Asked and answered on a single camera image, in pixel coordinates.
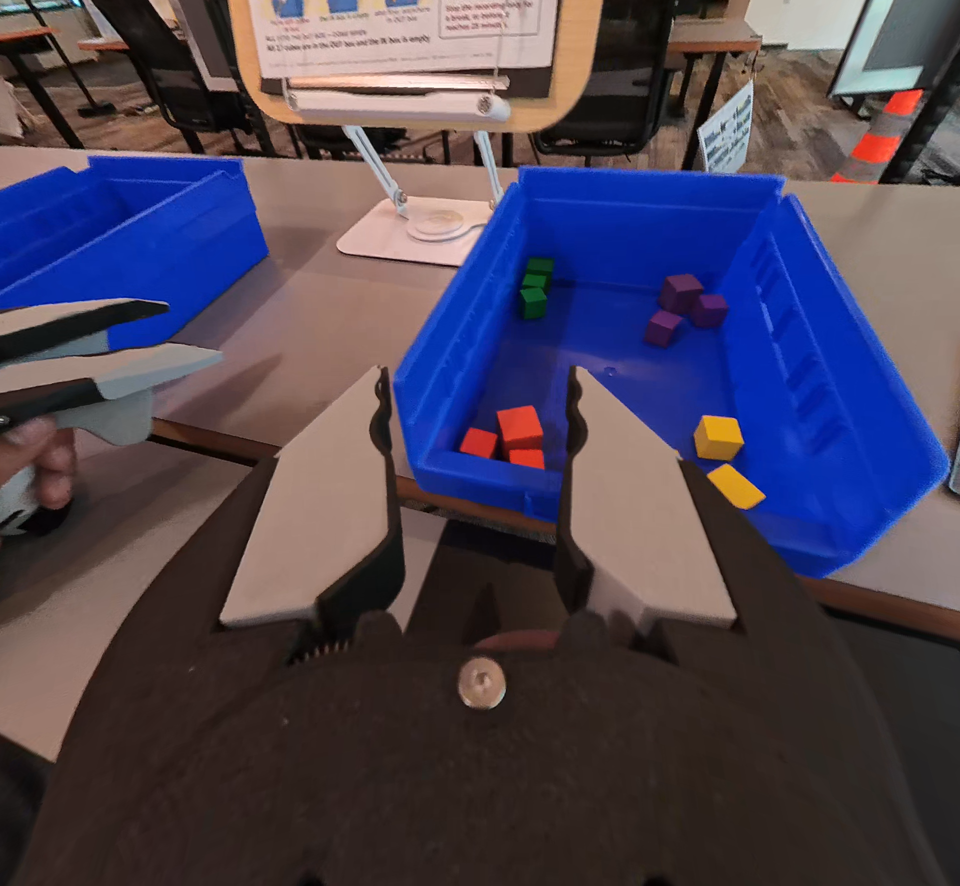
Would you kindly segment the wooden desk black legs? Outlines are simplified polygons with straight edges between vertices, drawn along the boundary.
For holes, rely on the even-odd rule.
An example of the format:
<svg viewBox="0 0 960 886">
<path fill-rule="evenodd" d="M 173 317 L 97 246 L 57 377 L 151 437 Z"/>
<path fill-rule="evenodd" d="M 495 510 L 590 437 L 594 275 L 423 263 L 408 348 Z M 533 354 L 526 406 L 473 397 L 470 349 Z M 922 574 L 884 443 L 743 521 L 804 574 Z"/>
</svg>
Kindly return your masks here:
<svg viewBox="0 0 960 886">
<path fill-rule="evenodd" d="M 713 111 L 727 57 L 755 56 L 762 49 L 762 38 L 742 18 L 678 17 L 674 20 L 667 45 L 665 66 L 682 70 L 680 93 L 674 99 L 670 115 L 682 119 L 686 115 L 686 100 L 690 88 L 693 65 L 704 56 L 712 56 L 712 67 L 703 86 L 697 122 Z"/>
<path fill-rule="evenodd" d="M 52 52 L 59 46 L 55 31 L 49 27 L 1 33 L 1 56 L 8 61 L 20 82 L 30 91 L 44 115 L 52 123 L 67 146 L 83 150 L 85 147 L 52 97 L 43 87 L 40 75 L 27 63 L 26 57 Z"/>
</svg>

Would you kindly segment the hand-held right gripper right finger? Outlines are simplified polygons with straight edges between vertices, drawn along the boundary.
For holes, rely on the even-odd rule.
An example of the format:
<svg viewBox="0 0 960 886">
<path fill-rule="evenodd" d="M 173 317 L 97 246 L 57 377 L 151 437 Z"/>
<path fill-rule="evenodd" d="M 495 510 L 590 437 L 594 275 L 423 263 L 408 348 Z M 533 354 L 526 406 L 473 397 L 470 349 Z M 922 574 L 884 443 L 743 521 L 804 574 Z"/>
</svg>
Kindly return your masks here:
<svg viewBox="0 0 960 886">
<path fill-rule="evenodd" d="M 569 372 L 554 566 L 562 603 L 642 636 L 662 620 L 732 628 L 738 614 L 678 452 L 586 368 Z"/>
</svg>

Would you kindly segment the blue plastic bin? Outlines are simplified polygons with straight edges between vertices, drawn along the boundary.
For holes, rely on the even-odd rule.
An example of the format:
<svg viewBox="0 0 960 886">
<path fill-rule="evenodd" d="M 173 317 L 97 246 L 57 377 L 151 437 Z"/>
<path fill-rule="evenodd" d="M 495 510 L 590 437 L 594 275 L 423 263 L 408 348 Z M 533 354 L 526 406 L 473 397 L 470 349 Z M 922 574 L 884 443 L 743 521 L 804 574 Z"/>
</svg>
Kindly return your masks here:
<svg viewBox="0 0 960 886">
<path fill-rule="evenodd" d="M 586 368 L 703 472 L 702 415 L 745 436 L 732 465 L 765 494 L 747 518 L 798 574 L 860 558 L 938 488 L 951 461 L 800 200 L 775 175 L 523 168 L 392 381 L 426 492 L 558 516 L 570 368 Z M 531 256 L 553 257 L 545 317 L 523 320 Z M 729 308 L 643 342 L 667 276 Z M 459 452 L 469 427 L 533 405 L 545 470 Z"/>
<path fill-rule="evenodd" d="M 169 341 L 269 255 L 246 180 L 237 158 L 90 156 L 2 189 L 2 308 L 163 302 L 108 338 Z"/>
</svg>

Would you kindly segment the black office chair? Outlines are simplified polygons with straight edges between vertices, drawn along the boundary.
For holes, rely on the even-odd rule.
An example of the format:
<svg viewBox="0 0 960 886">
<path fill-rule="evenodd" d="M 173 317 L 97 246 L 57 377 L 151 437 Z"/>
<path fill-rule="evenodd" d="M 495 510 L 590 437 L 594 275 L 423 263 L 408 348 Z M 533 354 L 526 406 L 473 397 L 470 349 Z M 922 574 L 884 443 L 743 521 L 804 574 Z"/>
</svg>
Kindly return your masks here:
<svg viewBox="0 0 960 886">
<path fill-rule="evenodd" d="M 210 90 L 189 46 L 149 0 L 91 0 L 125 44 L 126 53 L 169 126 L 189 150 L 203 154 L 199 133 L 229 133 L 237 154 L 248 151 L 237 131 L 253 131 L 237 93 Z"/>
<path fill-rule="evenodd" d="M 654 136 L 677 0 L 603 0 L 593 64 L 581 98 L 560 121 L 530 136 L 538 158 L 638 154 Z"/>
</svg>

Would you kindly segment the grey partition panel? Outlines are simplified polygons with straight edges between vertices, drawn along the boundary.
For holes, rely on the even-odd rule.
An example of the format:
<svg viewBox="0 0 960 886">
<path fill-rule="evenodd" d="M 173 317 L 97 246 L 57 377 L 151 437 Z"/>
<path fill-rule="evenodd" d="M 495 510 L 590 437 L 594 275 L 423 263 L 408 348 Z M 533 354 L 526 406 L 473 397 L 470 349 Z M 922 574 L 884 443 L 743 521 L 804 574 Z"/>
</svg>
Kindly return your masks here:
<svg viewBox="0 0 960 886">
<path fill-rule="evenodd" d="M 958 49 L 959 0 L 865 0 L 827 95 L 934 88 Z"/>
</svg>

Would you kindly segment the orange traffic cone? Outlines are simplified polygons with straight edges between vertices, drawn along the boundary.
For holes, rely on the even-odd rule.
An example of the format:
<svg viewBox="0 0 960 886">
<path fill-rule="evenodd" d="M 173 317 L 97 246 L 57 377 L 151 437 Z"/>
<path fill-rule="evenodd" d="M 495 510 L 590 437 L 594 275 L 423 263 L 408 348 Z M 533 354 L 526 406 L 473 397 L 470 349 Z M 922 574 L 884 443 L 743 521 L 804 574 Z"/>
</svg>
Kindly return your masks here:
<svg viewBox="0 0 960 886">
<path fill-rule="evenodd" d="M 921 88 L 894 93 L 834 172 L 834 184 L 876 185 L 893 159 L 925 96 Z"/>
</svg>

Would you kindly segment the person's left hand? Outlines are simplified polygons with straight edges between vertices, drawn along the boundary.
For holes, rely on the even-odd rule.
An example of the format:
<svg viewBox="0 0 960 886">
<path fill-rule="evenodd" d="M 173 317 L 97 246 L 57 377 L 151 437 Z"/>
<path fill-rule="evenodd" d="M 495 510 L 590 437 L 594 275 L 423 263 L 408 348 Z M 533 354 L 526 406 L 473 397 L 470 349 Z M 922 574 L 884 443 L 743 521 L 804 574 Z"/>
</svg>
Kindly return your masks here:
<svg viewBox="0 0 960 886">
<path fill-rule="evenodd" d="M 37 417 L 1 435 L 1 484 L 35 468 L 34 494 L 40 507 L 59 510 L 71 501 L 77 468 L 74 430 L 58 429 L 49 416 Z"/>
</svg>

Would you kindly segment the white printed sign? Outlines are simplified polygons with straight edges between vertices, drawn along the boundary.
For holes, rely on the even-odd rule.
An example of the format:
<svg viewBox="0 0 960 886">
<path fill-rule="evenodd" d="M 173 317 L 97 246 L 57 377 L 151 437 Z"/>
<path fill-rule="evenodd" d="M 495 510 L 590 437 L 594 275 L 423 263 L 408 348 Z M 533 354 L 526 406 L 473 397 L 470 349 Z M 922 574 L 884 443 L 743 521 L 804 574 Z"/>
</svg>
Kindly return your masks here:
<svg viewBox="0 0 960 886">
<path fill-rule="evenodd" d="M 750 79 L 697 129 L 704 173 L 738 173 L 745 164 L 752 133 L 754 89 L 755 81 Z"/>
</svg>

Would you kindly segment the yellow wooden cube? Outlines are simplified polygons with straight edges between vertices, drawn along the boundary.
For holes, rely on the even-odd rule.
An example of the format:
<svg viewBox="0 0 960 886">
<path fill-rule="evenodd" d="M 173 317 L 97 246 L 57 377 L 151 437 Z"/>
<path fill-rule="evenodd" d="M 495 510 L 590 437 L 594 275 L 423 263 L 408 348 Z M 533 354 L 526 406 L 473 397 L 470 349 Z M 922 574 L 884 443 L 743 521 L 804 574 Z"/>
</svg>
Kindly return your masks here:
<svg viewBox="0 0 960 886">
<path fill-rule="evenodd" d="M 707 475 L 707 479 L 726 497 L 726 500 L 741 511 L 749 511 L 760 505 L 766 494 L 730 463 L 724 463 Z"/>
<path fill-rule="evenodd" d="M 745 445 L 738 419 L 719 415 L 702 415 L 693 442 L 698 458 L 725 463 L 734 460 Z"/>
</svg>

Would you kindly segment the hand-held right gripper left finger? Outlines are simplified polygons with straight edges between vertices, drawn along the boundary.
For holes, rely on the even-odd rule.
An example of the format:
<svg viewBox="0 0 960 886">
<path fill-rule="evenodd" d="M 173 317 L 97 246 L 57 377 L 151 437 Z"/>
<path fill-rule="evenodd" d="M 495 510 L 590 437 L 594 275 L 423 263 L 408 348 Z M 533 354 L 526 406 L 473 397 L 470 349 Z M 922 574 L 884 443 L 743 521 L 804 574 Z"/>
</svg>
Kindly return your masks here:
<svg viewBox="0 0 960 886">
<path fill-rule="evenodd" d="M 352 632 L 405 580 L 389 372 L 369 368 L 278 453 L 219 616 Z"/>
</svg>

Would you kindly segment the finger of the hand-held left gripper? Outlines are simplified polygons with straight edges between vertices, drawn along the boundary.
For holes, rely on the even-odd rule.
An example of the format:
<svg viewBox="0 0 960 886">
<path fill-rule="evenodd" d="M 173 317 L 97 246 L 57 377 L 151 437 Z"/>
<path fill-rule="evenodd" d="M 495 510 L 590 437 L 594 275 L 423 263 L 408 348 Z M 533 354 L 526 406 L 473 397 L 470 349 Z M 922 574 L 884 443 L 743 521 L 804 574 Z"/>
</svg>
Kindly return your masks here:
<svg viewBox="0 0 960 886">
<path fill-rule="evenodd" d="M 165 343 L 6 365 L 1 371 L 2 432 L 38 417 L 91 433 L 113 446 L 152 432 L 153 390 L 223 359 L 220 351 Z"/>
<path fill-rule="evenodd" d="M 110 328 L 169 310 L 165 302 L 134 298 L 5 308 L 1 310 L 1 364 L 109 352 Z"/>
</svg>

